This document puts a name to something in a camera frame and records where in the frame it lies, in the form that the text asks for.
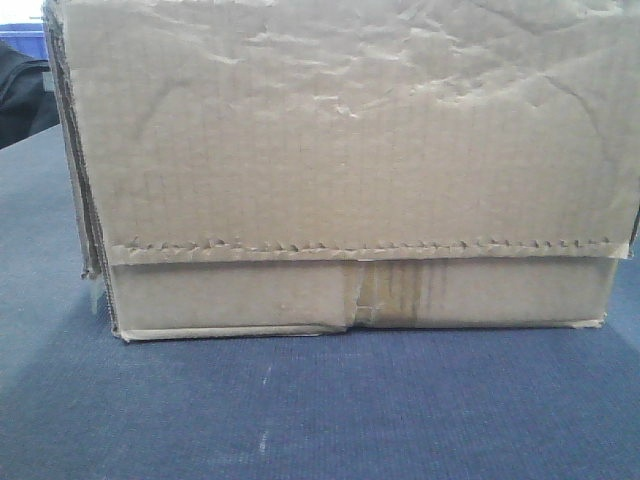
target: blue fabric surface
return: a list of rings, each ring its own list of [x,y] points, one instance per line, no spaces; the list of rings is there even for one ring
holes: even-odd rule
[[[0,151],[0,478],[640,479],[640,263],[597,330],[125,344],[58,127]]]

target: cardboard box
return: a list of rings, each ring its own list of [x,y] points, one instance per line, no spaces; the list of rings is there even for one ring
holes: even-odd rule
[[[640,9],[49,0],[126,340],[595,326],[640,203]]]

